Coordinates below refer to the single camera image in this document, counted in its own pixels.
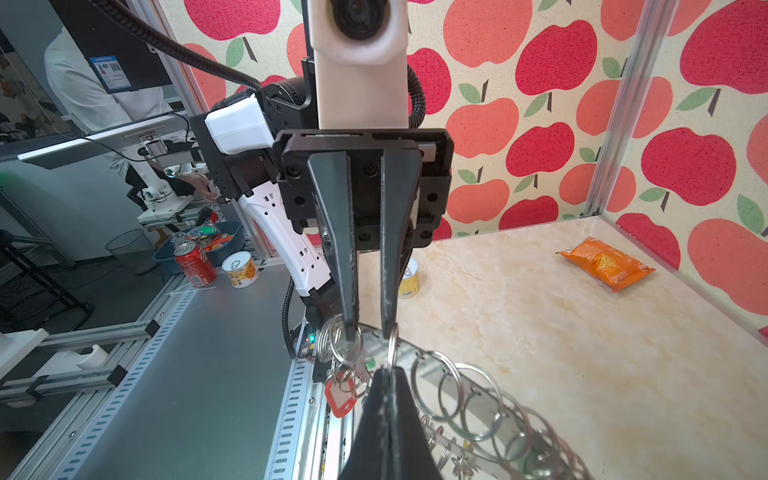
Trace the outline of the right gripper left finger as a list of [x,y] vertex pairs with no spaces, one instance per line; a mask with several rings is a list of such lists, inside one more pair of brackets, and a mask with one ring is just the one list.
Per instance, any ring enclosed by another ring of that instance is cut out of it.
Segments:
[[373,377],[371,392],[339,479],[389,479],[392,474],[392,370]]

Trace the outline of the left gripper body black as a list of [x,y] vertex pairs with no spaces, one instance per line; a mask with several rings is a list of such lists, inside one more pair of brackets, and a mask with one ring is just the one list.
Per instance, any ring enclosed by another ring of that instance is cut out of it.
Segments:
[[422,162],[412,246],[434,239],[446,212],[454,143],[444,129],[283,130],[273,152],[286,215],[296,231],[316,221],[310,156],[345,152],[350,162],[351,204],[357,248],[380,246],[380,163],[384,151],[414,149]]

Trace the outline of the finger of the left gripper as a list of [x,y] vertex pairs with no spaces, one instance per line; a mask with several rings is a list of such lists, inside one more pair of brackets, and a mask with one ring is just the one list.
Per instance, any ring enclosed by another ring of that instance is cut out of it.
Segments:
[[421,172],[417,149],[385,150],[381,160],[380,311],[382,333],[396,324],[401,254]]
[[343,151],[315,153],[308,167],[322,219],[326,259],[339,287],[344,332],[346,339],[353,341],[359,321],[359,293],[349,159]]

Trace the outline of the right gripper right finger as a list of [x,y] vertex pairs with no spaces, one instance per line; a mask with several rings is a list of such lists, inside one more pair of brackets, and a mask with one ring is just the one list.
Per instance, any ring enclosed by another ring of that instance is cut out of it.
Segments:
[[389,478],[441,479],[401,367],[389,373]]

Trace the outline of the metal ring plate with keyrings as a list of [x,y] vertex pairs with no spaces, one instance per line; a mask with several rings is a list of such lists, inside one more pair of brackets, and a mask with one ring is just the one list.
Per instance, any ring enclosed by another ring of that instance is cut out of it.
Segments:
[[424,350],[363,326],[348,341],[343,322],[334,317],[312,329],[301,346],[315,362],[324,383],[332,373],[354,375],[357,403],[331,422],[340,433],[327,432],[323,475],[339,479],[371,392],[375,373],[401,367],[441,479],[589,479],[585,462],[539,413],[505,392],[490,373],[456,362],[446,354]]

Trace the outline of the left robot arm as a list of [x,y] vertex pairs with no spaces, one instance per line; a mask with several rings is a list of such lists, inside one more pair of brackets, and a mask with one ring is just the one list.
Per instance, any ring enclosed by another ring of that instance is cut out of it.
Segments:
[[193,117],[222,194],[238,202],[289,268],[308,318],[360,319],[357,256],[381,255],[381,327],[391,338],[412,252],[447,208],[454,143],[443,129],[320,129],[308,76],[246,89]]

